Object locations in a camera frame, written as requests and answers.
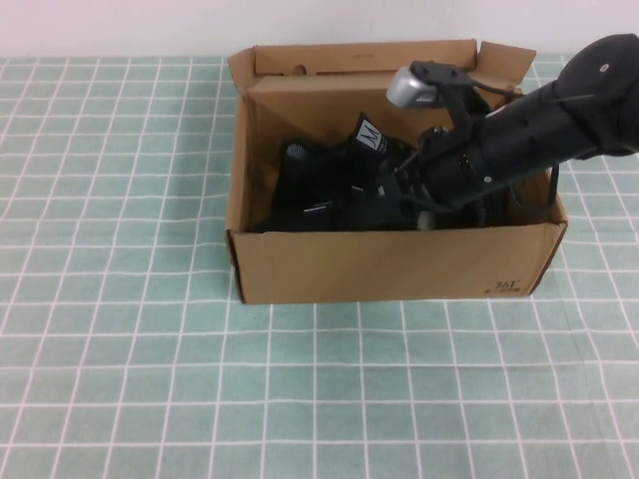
green grid tablecloth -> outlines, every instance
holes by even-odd
[[[636,156],[564,166],[531,298],[242,306],[235,96],[218,58],[0,64],[2,479],[639,477]]]

cardboard box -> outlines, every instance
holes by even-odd
[[[524,296],[548,268],[567,228],[558,199],[546,218],[511,210],[512,226],[434,232],[245,233],[270,213],[279,147],[296,136],[345,140],[360,112],[415,144],[444,110],[402,110],[385,97],[414,60],[448,63],[493,87],[515,89],[535,52],[475,40],[257,46],[230,58],[237,103],[226,236],[244,303]],[[503,97],[482,93],[491,108]],[[524,195],[542,205],[548,175]]]

white label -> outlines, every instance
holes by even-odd
[[[497,110],[490,112],[488,115],[486,115],[486,118],[492,117],[493,115],[499,113],[501,110],[503,110],[505,108],[505,105],[501,108],[498,108]]]
[[[365,145],[377,150],[379,143],[381,142],[381,133],[371,123],[366,120],[361,122],[359,132],[357,132],[356,139]]]

black object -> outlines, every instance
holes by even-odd
[[[491,113],[474,91],[488,88],[459,68],[414,62],[410,74],[436,93],[430,108],[445,106],[453,128],[424,132],[415,153],[399,166],[384,160],[356,198],[321,206],[324,226],[414,230],[421,212],[454,217],[508,190],[522,204],[516,184],[548,169],[551,206],[561,163],[639,151],[637,59],[636,35],[603,38],[573,57],[557,80]]]

white wall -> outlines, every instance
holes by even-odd
[[[0,0],[0,5],[0,56],[228,55],[254,44],[468,37],[552,52],[576,51],[611,33],[639,34],[638,0]]]

